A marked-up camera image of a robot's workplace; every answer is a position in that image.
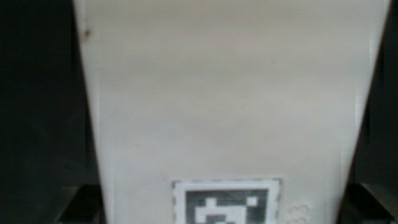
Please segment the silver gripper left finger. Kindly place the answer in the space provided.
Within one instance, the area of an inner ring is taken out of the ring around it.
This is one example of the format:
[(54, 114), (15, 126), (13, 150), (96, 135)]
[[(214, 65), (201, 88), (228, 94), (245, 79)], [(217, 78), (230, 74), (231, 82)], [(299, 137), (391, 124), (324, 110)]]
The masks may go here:
[(61, 191), (55, 224), (107, 224), (102, 187), (68, 186)]

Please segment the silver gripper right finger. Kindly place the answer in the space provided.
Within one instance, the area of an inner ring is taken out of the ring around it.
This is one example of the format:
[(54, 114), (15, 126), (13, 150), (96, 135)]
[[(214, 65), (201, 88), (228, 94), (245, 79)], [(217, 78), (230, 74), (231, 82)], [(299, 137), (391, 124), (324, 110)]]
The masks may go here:
[(349, 188), (350, 224), (398, 224), (398, 197), (377, 184)]

